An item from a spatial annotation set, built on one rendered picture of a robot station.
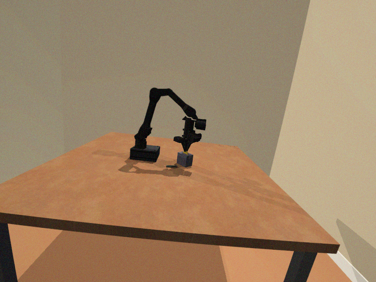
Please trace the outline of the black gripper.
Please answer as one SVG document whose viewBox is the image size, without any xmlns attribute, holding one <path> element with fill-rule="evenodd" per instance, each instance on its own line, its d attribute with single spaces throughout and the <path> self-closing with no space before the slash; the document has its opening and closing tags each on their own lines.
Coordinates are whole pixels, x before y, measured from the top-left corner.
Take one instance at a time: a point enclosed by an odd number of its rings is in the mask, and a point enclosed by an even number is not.
<svg viewBox="0 0 376 282">
<path fill-rule="evenodd" d="M 190 145 L 193 143 L 191 139 L 187 139 L 188 132 L 189 131 L 193 132 L 194 130 L 193 129 L 184 128 L 183 131 L 184 131 L 184 135 L 182 135 L 182 137 L 175 136 L 174 139 L 173 139 L 173 141 L 181 143 L 184 152 L 186 152 L 186 151 L 189 150 Z"/>
</svg>

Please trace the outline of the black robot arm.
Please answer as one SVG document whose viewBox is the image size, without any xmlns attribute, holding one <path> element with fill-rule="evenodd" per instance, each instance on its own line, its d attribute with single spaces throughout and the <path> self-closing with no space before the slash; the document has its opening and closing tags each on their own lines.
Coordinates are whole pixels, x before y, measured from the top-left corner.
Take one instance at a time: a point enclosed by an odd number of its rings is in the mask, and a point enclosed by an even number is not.
<svg viewBox="0 0 376 282">
<path fill-rule="evenodd" d="M 152 88 L 149 93 L 149 105 L 147 108 L 147 112 L 145 115 L 145 119 L 143 124 L 141 125 L 138 133 L 134 135 L 135 138 L 135 147 L 138 149 L 145 149 L 146 148 L 146 138 L 151 134 L 151 120 L 154 114 L 154 110 L 156 107 L 156 103 L 159 101 L 161 96 L 168 95 L 172 100 L 174 100 L 185 112 L 185 114 L 188 117 L 193 118 L 187 118 L 186 116 L 182 119 L 185 120 L 185 128 L 193 129 L 194 127 L 199 130 L 205 130 L 206 128 L 206 119 L 198 119 L 196 115 L 196 110 L 186 104 L 177 94 L 175 94 L 170 88 L 167 89 L 158 89 L 158 88 Z M 195 126 L 194 126 L 195 122 Z M 191 139 L 192 142 L 198 142 L 201 139 L 202 135 L 196 134 L 195 131 L 188 132 L 187 139 Z"/>
</svg>

